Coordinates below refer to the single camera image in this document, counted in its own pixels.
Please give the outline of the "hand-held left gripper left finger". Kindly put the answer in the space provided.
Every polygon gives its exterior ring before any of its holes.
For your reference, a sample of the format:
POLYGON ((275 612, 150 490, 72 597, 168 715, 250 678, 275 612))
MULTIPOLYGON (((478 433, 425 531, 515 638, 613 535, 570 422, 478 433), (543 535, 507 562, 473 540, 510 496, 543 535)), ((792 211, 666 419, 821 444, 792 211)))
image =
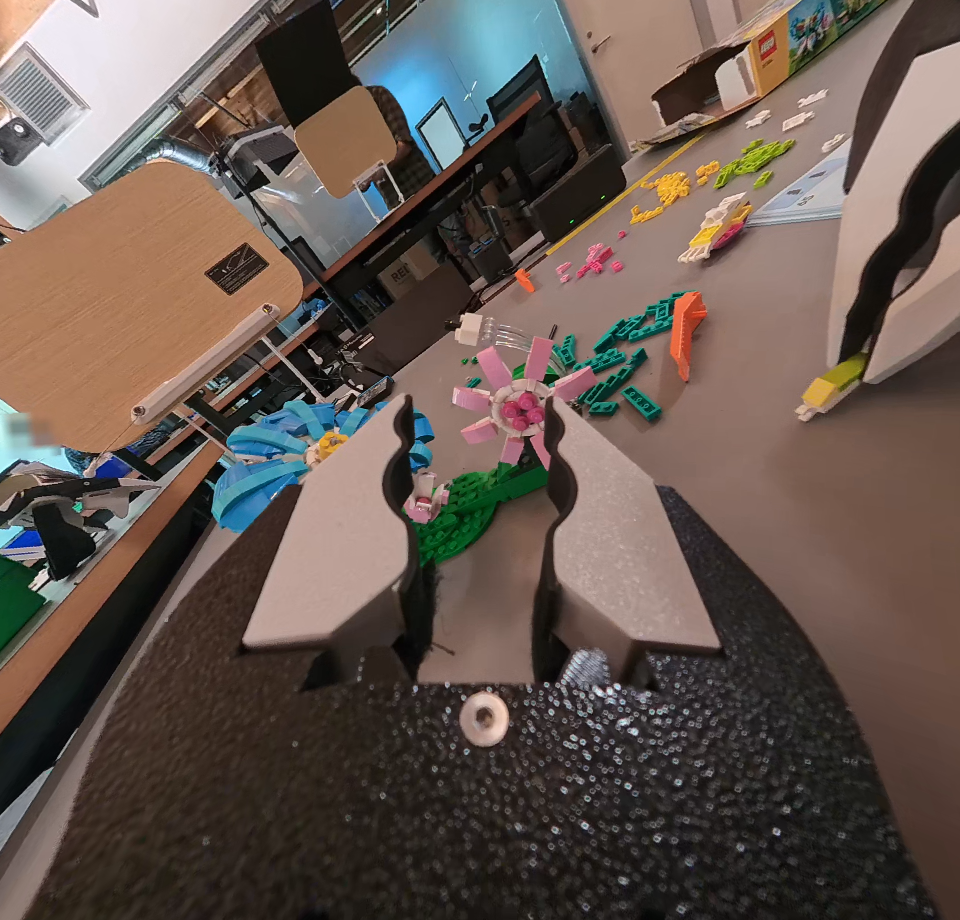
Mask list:
POLYGON ((436 609, 403 506, 416 442, 398 394, 300 486, 242 636, 249 653, 313 651, 323 676, 356 674, 365 655, 416 683, 436 609))

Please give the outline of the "pink lego flower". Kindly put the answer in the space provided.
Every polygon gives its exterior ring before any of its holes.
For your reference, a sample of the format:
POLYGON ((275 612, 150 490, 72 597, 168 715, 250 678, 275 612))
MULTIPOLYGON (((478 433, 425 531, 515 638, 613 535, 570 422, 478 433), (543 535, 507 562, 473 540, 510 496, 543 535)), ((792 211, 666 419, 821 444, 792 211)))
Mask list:
POLYGON ((452 403, 464 410, 477 411, 483 417, 462 429, 470 444, 503 439, 499 461, 516 466, 526 443, 530 443, 544 468, 550 464, 546 449, 546 404, 549 399, 573 402, 597 383, 594 371, 583 367, 546 384, 554 343, 534 337, 519 376, 512 375, 495 346, 477 354, 477 361, 489 390, 456 386, 452 403))

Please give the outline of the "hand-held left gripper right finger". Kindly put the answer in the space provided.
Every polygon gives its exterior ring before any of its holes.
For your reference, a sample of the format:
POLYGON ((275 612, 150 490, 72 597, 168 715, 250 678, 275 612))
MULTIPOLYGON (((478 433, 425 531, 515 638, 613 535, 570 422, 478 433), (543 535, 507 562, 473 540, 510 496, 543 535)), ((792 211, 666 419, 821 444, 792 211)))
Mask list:
POLYGON ((534 596, 534 680, 553 682, 577 650, 598 650, 615 682, 654 652, 722 644, 654 480, 561 400, 546 403, 546 531, 534 596))

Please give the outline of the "pile of lime lego pieces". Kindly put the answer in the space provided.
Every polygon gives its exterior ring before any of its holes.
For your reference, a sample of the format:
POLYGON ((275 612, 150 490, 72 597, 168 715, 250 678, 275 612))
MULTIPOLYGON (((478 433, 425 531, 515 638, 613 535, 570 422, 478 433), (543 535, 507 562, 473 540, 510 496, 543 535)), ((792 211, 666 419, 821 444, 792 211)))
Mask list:
POLYGON ((794 139, 764 142, 761 139, 751 142, 741 156, 722 166, 716 173, 713 188, 726 187, 736 177, 764 170, 774 159, 779 158, 795 146, 794 139))

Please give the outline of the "white screen monitor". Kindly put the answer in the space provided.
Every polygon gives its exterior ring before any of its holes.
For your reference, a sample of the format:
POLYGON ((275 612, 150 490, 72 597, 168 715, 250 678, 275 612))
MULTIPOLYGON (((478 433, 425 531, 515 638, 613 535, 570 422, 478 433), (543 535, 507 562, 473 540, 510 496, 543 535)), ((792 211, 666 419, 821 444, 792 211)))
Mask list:
POLYGON ((423 115, 415 129, 438 170, 452 166, 467 148, 467 140, 445 98, 440 98, 423 115))

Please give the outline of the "yellow tape strip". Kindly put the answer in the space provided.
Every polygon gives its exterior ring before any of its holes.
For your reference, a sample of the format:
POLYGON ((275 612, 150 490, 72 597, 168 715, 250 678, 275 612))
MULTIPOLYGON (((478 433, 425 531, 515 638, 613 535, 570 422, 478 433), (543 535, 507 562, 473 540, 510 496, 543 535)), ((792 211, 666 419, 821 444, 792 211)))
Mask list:
POLYGON ((582 231, 587 229, 591 224, 593 224, 598 218, 601 218, 605 215, 611 208, 616 207, 623 199, 630 196, 633 192, 639 189, 645 189, 652 182, 654 175, 661 173, 668 166, 670 166, 677 158, 684 154, 690 147, 697 144, 702 138, 706 135, 706 132, 701 132, 689 137, 681 146, 676 148, 672 153, 666 156, 665 159, 662 159, 654 168, 648 170, 639 180, 630 184, 624 191, 622 191, 617 196, 610 199, 604 205, 602 205, 596 212, 588 216, 584 221, 580 222, 573 227, 565 236, 563 236, 558 242, 552 243, 548 248, 542 251, 538 251, 538 254, 542 254, 545 257, 549 257, 556 253, 561 247, 566 243, 575 238, 582 231))

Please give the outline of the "cardboard box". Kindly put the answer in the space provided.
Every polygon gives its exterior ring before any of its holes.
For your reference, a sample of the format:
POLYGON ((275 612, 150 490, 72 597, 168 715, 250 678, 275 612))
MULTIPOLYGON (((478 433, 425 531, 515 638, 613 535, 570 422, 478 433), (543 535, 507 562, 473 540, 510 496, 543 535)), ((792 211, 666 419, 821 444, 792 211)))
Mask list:
POLYGON ((441 266, 419 242, 398 256, 378 274, 378 281, 393 303, 399 302, 441 266))

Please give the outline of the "blue lego flower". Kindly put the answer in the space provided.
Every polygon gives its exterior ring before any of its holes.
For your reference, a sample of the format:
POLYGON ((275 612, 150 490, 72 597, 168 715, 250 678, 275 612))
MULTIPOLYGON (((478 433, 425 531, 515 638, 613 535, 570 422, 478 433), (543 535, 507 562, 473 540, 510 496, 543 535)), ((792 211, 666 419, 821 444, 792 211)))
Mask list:
POLYGON ((289 401, 258 423, 236 428, 226 441, 234 464, 214 487, 211 514, 218 526, 244 532, 285 487, 301 483, 386 406, 336 410, 333 403, 289 401))

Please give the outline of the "lego instruction booklet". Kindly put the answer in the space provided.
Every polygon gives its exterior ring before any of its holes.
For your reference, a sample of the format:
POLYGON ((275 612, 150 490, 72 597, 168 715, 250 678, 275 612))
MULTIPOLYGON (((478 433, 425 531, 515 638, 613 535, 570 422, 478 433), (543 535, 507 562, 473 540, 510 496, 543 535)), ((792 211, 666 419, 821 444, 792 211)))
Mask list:
POLYGON ((851 138, 839 136, 822 145, 822 159, 750 214, 751 228, 789 225, 842 217, 851 138))

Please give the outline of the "white clear lego piece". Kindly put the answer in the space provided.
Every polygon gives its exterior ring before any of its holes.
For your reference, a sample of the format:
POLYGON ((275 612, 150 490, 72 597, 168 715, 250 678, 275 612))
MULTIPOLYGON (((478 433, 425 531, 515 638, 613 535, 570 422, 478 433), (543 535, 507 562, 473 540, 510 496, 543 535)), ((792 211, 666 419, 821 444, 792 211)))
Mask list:
POLYGON ((501 323, 491 315, 463 313, 447 318, 443 327, 454 334, 463 346, 478 350, 487 347, 508 347, 529 352, 534 336, 520 328, 501 323))

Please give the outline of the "lime yellow lego piece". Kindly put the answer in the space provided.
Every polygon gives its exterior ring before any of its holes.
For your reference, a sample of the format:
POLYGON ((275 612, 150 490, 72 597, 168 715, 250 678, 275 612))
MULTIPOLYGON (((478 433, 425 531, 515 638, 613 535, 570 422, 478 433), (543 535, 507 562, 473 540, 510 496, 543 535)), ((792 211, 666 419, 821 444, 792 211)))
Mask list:
POLYGON ((869 354, 861 351, 814 379, 795 410, 798 420, 809 422, 814 416, 836 407, 862 383, 868 362, 869 354))

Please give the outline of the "pile of pink lego pieces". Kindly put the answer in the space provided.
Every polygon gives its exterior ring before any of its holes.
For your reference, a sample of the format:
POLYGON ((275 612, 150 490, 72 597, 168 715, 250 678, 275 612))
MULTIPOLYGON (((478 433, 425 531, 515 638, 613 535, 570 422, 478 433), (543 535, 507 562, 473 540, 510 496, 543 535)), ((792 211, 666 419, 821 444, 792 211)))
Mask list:
POLYGON ((623 269, 623 263, 618 259, 617 252, 611 245, 595 243, 588 249, 581 266, 574 269, 570 263, 562 264, 557 267, 557 274, 559 281, 567 284, 574 278, 582 279, 588 274, 598 275, 605 270, 619 273, 623 269))

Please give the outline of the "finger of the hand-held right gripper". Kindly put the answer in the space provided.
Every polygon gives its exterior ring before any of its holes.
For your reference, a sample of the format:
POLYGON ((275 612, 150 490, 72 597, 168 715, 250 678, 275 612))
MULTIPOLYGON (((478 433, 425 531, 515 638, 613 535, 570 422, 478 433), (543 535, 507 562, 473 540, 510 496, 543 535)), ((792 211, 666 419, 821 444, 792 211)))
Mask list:
POLYGON ((913 62, 847 192, 826 326, 828 366, 856 353, 855 264, 863 227, 937 218, 958 174, 958 56, 955 43, 913 62))
POLYGON ((869 222, 856 240, 855 381, 875 385, 958 333, 958 219, 869 222))

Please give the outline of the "black power station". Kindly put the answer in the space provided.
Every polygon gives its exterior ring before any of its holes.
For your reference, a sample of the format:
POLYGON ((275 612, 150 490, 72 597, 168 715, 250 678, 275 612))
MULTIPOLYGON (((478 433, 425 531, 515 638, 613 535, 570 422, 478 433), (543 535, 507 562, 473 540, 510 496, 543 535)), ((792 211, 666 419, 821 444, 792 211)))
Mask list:
POLYGON ((541 194, 530 205, 531 218, 546 242, 558 242, 626 187, 618 149, 606 144, 541 194))

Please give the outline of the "black and white device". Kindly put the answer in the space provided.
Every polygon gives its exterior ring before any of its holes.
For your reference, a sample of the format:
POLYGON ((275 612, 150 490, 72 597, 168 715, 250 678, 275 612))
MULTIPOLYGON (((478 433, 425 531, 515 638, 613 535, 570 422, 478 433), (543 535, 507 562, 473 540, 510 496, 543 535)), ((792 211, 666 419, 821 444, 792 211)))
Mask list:
POLYGON ((33 531, 49 578, 62 581, 96 554, 94 533, 106 530, 109 518, 127 517, 133 498, 159 488, 156 482, 88 478, 18 460, 2 471, 1 527, 33 531))

